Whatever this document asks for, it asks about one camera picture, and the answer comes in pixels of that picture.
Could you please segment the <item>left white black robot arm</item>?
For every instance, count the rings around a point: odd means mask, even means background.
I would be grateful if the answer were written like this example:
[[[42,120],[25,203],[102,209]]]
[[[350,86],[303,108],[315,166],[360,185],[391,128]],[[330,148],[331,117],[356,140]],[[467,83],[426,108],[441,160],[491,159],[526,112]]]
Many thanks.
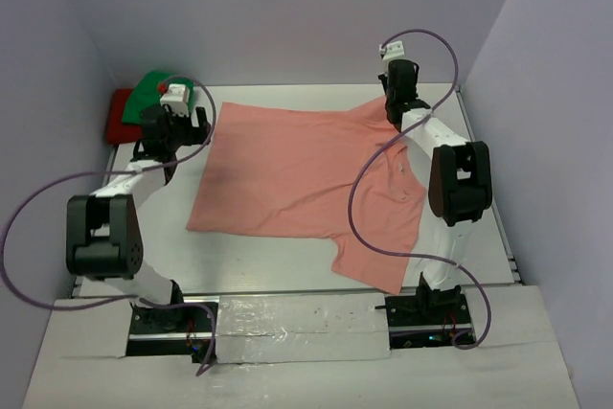
[[[181,115],[167,104],[152,105],[141,116],[142,138],[124,170],[89,195],[67,204],[66,266],[70,274],[110,284],[129,300],[153,308],[153,320],[165,330],[180,329],[187,307],[178,284],[145,262],[138,209],[168,186],[182,163],[182,147],[206,147],[214,121],[198,106]]]

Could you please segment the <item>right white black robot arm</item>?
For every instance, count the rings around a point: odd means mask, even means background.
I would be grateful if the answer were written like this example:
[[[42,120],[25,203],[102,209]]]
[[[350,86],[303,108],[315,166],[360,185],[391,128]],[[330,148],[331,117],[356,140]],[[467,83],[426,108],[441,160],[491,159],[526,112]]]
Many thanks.
[[[419,296],[416,311],[428,324],[447,315],[445,291],[455,288],[452,272],[465,260],[465,241],[474,223],[492,203],[488,145],[470,141],[432,115],[432,108],[418,96],[420,67],[405,58],[386,58],[379,76],[386,96],[388,121],[404,130],[430,159],[428,204],[437,218],[433,237],[436,261],[420,273],[419,285],[430,291]]]

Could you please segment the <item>silver tape patch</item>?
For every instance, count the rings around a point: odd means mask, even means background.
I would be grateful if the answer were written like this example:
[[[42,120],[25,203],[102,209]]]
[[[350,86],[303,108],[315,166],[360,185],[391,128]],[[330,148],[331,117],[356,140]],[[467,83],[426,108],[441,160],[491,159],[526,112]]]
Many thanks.
[[[225,296],[218,304],[221,364],[368,361],[391,356],[379,293]]]

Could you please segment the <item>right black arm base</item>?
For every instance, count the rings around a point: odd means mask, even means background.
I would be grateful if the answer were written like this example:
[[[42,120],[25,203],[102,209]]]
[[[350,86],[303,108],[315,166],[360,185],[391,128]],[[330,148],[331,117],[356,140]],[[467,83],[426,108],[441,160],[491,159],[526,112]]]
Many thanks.
[[[386,297],[375,310],[386,315],[392,350],[475,343],[467,300],[458,285],[448,290],[420,285],[412,295]]]

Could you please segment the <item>salmon pink t-shirt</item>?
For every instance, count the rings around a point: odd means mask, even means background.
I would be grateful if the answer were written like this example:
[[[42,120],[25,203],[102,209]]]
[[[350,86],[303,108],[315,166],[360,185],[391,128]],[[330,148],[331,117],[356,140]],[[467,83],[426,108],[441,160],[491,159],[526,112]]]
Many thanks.
[[[397,294],[426,191],[395,132],[382,99],[343,111],[227,102],[187,228],[329,239],[334,273]]]

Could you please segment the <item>red folded t-shirt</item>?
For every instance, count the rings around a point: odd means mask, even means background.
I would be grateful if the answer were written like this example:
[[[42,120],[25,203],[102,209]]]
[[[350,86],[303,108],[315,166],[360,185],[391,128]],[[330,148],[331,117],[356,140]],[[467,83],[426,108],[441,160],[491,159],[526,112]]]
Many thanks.
[[[129,88],[120,88],[112,95],[104,132],[104,139],[110,146],[135,143],[142,137],[142,129],[138,125],[123,122],[125,106],[131,93]]]

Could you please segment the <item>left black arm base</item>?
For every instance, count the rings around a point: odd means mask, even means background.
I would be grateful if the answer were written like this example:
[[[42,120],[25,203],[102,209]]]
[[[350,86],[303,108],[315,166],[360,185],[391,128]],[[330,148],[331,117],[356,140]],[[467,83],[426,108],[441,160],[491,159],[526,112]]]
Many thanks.
[[[187,307],[165,310],[133,307],[125,354],[127,356],[189,356],[192,363],[216,361],[212,342],[212,318],[217,302],[201,303],[211,313],[189,303]]]

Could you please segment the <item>green folded t-shirt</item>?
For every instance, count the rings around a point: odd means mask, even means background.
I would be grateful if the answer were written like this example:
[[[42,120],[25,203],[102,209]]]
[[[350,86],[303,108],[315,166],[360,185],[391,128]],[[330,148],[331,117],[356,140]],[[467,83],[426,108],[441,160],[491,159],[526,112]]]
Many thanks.
[[[125,103],[122,122],[128,125],[138,125],[141,122],[141,112],[150,106],[165,107],[168,112],[177,102],[163,100],[159,92],[159,85],[172,76],[172,73],[153,70],[143,76],[138,82]],[[184,85],[187,88],[187,107],[179,110],[180,116],[186,116],[193,110],[193,81],[189,79],[175,79],[171,84]]]

